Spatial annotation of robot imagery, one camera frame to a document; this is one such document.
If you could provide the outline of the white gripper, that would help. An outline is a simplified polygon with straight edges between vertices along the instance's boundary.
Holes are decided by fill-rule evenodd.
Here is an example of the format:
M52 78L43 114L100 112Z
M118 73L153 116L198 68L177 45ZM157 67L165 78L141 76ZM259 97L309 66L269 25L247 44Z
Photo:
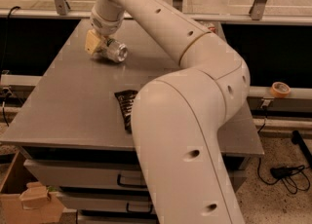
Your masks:
M120 28L123 19L124 11L117 11L112 15L112 19L109 19L108 16L105 16L104 14L99 13L95 8L92 8L90 24L93 29L87 32L85 51L91 56L98 53L104 42L102 36L114 34Z

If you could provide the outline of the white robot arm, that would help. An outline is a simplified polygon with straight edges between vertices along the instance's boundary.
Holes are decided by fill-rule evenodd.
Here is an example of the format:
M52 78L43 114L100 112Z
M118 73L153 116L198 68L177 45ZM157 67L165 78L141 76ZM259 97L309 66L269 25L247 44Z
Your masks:
M204 25L162 0L97 0L95 28L117 31L123 13L179 66L147 83L131 113L139 164L160 224L245 224L217 140L244 105L249 68Z

